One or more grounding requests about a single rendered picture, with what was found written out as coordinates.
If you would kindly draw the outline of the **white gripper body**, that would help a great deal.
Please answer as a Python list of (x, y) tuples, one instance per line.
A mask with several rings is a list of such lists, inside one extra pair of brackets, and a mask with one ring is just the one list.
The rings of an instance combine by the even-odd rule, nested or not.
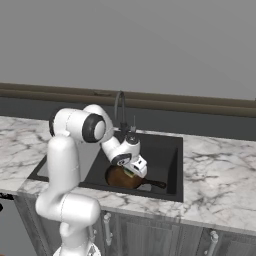
[(147, 161), (139, 155), (137, 160), (129, 163), (128, 169), (140, 178), (144, 178), (147, 175)]

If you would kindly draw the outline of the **dark curved tap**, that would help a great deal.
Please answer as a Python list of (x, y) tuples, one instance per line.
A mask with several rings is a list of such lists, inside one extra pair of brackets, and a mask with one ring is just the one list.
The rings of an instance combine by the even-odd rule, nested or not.
[(114, 103), (114, 117), (120, 123), (120, 131), (123, 135), (126, 135), (128, 132), (136, 132), (136, 125), (133, 124), (132, 126), (129, 126), (126, 120), (126, 101), (123, 91), (118, 91), (116, 94)]

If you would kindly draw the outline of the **black sink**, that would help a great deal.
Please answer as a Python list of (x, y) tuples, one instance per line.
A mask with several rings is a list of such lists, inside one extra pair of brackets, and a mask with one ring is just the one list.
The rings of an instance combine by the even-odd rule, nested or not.
[(183, 201), (183, 138), (164, 135), (141, 134), (140, 154), (147, 161), (148, 180), (161, 181), (164, 189), (145, 184), (136, 189), (110, 186), (105, 172), (110, 162), (98, 144), (78, 146), (82, 182), (81, 188), (137, 195), (155, 199)]

